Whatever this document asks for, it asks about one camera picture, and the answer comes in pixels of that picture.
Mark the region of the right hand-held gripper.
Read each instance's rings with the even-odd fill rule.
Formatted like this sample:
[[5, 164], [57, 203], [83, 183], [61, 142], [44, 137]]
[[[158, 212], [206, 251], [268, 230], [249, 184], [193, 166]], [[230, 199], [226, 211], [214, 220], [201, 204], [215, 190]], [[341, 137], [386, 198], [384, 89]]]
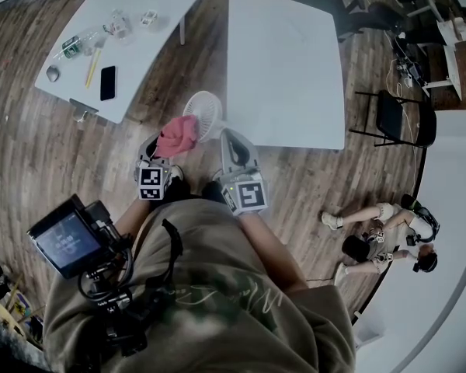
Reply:
[[220, 141], [222, 167], [213, 176], [213, 199], [234, 216], [265, 210], [266, 186], [256, 147], [232, 129], [224, 129]]

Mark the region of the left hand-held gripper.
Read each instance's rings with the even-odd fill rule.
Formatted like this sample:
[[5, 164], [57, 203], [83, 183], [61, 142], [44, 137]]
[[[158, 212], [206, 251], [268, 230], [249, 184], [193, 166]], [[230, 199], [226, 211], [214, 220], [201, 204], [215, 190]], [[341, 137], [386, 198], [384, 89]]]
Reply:
[[145, 140], [137, 153], [136, 181], [140, 200], [162, 200], [168, 182], [171, 164], [157, 154], [157, 132]]

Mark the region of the pink cloth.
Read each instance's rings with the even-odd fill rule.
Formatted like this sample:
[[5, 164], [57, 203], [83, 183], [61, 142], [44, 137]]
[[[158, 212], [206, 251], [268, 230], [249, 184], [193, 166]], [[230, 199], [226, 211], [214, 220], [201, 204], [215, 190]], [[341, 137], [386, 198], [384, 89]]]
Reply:
[[176, 117], [162, 128], [155, 154], [171, 158], [193, 149], [197, 141], [197, 118], [194, 115]]

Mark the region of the small white desk fan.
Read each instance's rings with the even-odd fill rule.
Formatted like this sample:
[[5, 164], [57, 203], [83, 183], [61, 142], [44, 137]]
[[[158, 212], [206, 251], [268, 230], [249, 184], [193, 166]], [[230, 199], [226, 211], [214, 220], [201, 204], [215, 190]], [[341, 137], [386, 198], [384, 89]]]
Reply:
[[196, 92], [189, 99], [183, 116], [195, 117], [198, 142], [218, 139], [226, 128], [221, 101], [213, 93], [205, 90]]

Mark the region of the person's left forearm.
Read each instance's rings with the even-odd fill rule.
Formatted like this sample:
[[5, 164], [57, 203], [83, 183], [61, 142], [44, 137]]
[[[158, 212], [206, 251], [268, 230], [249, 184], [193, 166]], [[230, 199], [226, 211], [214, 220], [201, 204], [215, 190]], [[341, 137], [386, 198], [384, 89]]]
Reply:
[[136, 199], [115, 224], [120, 235], [131, 237], [132, 249], [137, 249], [144, 241], [150, 228], [149, 215], [153, 211], [150, 200]]

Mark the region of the person's right forearm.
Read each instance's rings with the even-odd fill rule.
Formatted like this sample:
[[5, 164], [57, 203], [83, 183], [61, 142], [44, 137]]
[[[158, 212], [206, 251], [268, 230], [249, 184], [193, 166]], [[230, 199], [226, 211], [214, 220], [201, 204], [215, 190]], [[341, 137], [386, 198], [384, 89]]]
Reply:
[[308, 289], [295, 258], [259, 214], [242, 214], [238, 221], [267, 275], [280, 290], [289, 294]]

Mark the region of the white standing desk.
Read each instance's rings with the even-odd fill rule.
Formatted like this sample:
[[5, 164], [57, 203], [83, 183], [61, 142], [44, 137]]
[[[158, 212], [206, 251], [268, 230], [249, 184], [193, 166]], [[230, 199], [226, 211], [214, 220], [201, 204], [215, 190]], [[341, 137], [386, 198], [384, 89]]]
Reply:
[[447, 64], [447, 77], [444, 80], [427, 82], [422, 87], [422, 90], [428, 97], [430, 97], [429, 91], [431, 89], [451, 86], [454, 88], [458, 99], [462, 101], [461, 80], [457, 66], [455, 49], [453, 49], [451, 46], [443, 46], [443, 52]]

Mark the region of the person's black trousers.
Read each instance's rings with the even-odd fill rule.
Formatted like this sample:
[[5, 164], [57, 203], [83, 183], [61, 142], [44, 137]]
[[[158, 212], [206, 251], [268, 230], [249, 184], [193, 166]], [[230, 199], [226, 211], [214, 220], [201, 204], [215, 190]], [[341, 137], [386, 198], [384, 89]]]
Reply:
[[173, 203], [181, 200], [204, 199], [220, 204], [226, 204], [221, 195], [221, 186], [217, 181], [210, 181], [202, 189], [201, 194], [191, 192], [189, 183], [179, 177], [174, 177], [171, 183], [166, 188], [165, 194], [161, 202], [163, 204]]

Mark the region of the grey table clamp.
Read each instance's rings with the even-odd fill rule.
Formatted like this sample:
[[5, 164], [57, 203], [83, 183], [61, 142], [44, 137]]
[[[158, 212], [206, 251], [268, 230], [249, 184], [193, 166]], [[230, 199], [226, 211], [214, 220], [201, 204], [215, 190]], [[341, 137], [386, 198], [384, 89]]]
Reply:
[[69, 99], [69, 103], [74, 107], [73, 118], [79, 123], [84, 122], [88, 115], [97, 115], [99, 112], [97, 109], [75, 99]]

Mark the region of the black smartphone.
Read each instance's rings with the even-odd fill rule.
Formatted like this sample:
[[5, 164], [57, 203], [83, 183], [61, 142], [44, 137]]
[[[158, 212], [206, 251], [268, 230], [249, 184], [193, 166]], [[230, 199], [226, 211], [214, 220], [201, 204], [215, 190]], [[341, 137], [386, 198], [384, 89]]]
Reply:
[[100, 72], [101, 101], [107, 101], [116, 97], [117, 68], [115, 66], [105, 67]]

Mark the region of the white table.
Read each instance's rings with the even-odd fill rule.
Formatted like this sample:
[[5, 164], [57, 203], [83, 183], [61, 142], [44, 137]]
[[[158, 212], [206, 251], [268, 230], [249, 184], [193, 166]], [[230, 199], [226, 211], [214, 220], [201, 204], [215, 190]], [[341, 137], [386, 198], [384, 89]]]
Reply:
[[[97, 109], [98, 116], [120, 123], [161, 49], [174, 30], [181, 28], [196, 1], [85, 0], [54, 42], [38, 73], [36, 88], [65, 101], [78, 100]], [[103, 24], [110, 19], [114, 9], [122, 10], [130, 20], [133, 34], [128, 40], [118, 41], [103, 30]], [[148, 10], [155, 10], [158, 19], [144, 28], [139, 20], [141, 14]], [[82, 49], [78, 55], [67, 59], [62, 53], [62, 44], [74, 36], [81, 39]], [[87, 89], [85, 80], [96, 48], [101, 49], [101, 54]], [[50, 82], [46, 76], [50, 65], [60, 70], [60, 78], [56, 82]], [[116, 67], [116, 97], [101, 101], [100, 72], [109, 66]]]
[[293, 0], [228, 2], [227, 123], [255, 146], [344, 149], [332, 16]]

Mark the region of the yellow pencil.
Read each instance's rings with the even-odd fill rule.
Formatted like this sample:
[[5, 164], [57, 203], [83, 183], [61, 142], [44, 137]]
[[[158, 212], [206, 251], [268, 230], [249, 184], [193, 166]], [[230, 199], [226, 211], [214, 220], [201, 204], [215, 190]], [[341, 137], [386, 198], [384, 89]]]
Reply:
[[85, 87], [87, 89], [89, 89], [91, 83], [92, 83], [92, 78], [94, 76], [94, 73], [95, 73], [95, 70], [96, 70], [96, 65], [98, 63], [98, 60], [99, 60], [99, 57], [100, 57], [100, 54], [101, 54], [101, 49], [100, 48], [96, 48], [95, 49], [95, 52], [92, 56], [92, 59], [90, 61], [90, 65], [89, 65], [89, 70], [88, 70], [88, 74], [87, 74], [87, 78], [85, 80]]

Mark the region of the black chest monitor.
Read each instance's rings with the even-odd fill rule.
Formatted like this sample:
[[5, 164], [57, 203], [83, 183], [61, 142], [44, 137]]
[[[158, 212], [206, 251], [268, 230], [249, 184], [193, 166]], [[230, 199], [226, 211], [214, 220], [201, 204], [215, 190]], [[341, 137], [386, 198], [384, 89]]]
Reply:
[[115, 256], [120, 236], [110, 213], [97, 200], [85, 206], [74, 194], [28, 231], [33, 244], [65, 279], [91, 272]]

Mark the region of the person's olive shirt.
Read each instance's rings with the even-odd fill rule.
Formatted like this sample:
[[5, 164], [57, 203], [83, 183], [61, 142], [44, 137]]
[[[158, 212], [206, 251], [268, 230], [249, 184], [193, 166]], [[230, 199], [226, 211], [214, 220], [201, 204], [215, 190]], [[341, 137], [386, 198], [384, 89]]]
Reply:
[[354, 373], [346, 306], [333, 285], [295, 290], [273, 279], [229, 209], [204, 199], [156, 208], [144, 227], [130, 289], [169, 264], [163, 221], [183, 243], [162, 312], [146, 329], [146, 348], [125, 357], [105, 350], [95, 309], [74, 280], [56, 277], [43, 327], [57, 373]]

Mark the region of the black folding chair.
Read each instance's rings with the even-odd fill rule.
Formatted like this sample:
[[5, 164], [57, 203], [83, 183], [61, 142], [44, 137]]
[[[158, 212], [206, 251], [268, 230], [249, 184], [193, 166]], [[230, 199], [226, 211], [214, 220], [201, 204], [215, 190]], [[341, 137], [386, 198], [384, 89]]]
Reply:
[[[350, 133], [360, 134], [383, 142], [375, 144], [375, 147], [391, 145], [409, 145], [415, 148], [426, 149], [433, 145], [436, 140], [436, 112], [424, 101], [395, 97], [387, 90], [381, 90], [378, 93], [355, 92], [356, 95], [367, 97], [367, 112], [362, 131], [349, 129]], [[371, 100], [376, 97], [376, 119], [375, 127], [381, 134], [372, 134], [367, 132], [367, 122], [370, 115]], [[416, 138], [413, 141], [406, 141], [402, 138], [402, 125], [404, 116], [404, 104], [412, 103], [417, 105], [419, 114], [419, 126]]]

